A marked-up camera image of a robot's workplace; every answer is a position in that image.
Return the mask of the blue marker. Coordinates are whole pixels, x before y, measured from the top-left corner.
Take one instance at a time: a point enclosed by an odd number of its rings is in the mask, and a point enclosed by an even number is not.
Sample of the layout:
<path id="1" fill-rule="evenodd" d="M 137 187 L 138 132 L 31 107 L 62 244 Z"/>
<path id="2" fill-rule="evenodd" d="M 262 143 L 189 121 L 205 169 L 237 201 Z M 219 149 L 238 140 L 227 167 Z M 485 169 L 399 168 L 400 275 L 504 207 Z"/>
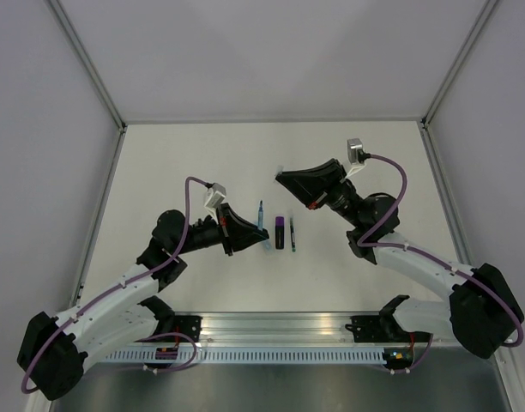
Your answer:
<path id="1" fill-rule="evenodd" d="M 273 246 L 271 245 L 271 242 L 268 239 L 264 240 L 262 245 L 263 245 L 263 248 L 264 248 L 264 250 L 266 252 L 272 252 L 273 251 Z"/>

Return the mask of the slim blue pen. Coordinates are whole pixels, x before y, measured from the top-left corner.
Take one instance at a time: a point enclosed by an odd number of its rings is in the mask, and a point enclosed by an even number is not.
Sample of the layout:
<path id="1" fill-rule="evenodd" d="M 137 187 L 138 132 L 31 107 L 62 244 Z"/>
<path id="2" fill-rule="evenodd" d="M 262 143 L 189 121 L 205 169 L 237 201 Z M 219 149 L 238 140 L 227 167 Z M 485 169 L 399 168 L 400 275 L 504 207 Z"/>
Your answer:
<path id="1" fill-rule="evenodd" d="M 258 210 L 257 210 L 257 221 L 256 221 L 256 224 L 257 224 L 257 228 L 258 228 L 259 230 L 263 230 L 263 229 L 264 229 L 263 200 L 260 200 L 260 201 L 259 201 L 259 204 L 258 204 Z"/>

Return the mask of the black purple highlighter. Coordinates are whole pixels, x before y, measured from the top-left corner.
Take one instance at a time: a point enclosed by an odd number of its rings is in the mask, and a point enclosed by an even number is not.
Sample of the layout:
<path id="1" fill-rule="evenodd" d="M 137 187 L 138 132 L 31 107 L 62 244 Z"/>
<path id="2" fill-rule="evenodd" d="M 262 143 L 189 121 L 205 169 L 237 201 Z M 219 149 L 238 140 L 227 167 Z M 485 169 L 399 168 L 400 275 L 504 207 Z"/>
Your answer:
<path id="1" fill-rule="evenodd" d="M 275 226 L 275 249 L 276 250 L 285 249 L 285 226 L 284 225 Z"/>

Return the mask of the green pen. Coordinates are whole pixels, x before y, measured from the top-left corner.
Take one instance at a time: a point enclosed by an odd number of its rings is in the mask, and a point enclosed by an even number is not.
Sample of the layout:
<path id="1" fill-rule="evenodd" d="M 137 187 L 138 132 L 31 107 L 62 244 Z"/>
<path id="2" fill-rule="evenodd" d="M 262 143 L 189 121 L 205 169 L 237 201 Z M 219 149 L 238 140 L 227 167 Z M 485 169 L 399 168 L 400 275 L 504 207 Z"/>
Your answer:
<path id="1" fill-rule="evenodd" d="M 295 237 L 295 227 L 294 227 L 293 216 L 290 216 L 289 218 L 289 230 L 290 230 L 291 250 L 292 252 L 296 252 L 296 237 Z"/>

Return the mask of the purple highlighter cap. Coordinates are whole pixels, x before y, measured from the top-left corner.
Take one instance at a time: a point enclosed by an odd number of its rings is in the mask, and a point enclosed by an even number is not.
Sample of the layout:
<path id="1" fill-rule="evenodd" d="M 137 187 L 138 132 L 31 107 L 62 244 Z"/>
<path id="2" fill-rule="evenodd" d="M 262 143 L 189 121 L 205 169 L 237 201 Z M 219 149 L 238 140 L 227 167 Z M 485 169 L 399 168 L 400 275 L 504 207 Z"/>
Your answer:
<path id="1" fill-rule="evenodd" d="M 285 226 L 285 218 L 283 216 L 276 216 L 275 217 L 275 226 L 276 227 L 284 227 Z"/>

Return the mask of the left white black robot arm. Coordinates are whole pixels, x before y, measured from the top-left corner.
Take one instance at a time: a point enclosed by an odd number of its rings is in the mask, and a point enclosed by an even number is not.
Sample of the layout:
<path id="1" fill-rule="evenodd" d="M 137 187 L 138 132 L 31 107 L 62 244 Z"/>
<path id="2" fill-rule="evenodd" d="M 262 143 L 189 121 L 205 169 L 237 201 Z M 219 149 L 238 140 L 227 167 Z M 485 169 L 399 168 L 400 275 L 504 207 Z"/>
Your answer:
<path id="1" fill-rule="evenodd" d="M 150 336 L 166 341 L 174 332 L 174 312 L 157 295 L 186 270 L 181 255 L 220 245 L 231 256 L 267 239 L 267 230 L 241 218 L 228 203 L 193 224 L 182 212 L 167 210 L 148 247 L 113 285 L 87 303 L 30 319 L 17 355 L 25 373 L 22 391 L 40 391 L 55 401 L 123 346 Z"/>

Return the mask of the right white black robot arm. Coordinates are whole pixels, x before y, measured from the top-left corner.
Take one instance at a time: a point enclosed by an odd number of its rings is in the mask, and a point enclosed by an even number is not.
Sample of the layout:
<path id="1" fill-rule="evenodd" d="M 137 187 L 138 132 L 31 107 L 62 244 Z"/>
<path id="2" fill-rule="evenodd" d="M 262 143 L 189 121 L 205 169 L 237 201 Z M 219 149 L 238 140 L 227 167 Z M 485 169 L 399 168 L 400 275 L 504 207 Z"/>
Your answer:
<path id="1" fill-rule="evenodd" d="M 397 196 L 375 192 L 362 197 L 336 159 L 312 169 L 277 173 L 275 179 L 307 209 L 329 207 L 352 225 L 346 233 L 357 258 L 394 270 L 433 292 L 436 301 L 398 295 L 377 316 L 387 341 L 409 333 L 456 340 L 469 353 L 490 358 L 498 348 L 524 340 L 524 315 L 502 272 L 439 257 L 397 232 L 398 209 L 407 191 L 407 174 L 396 162 L 378 156 L 401 175 Z"/>

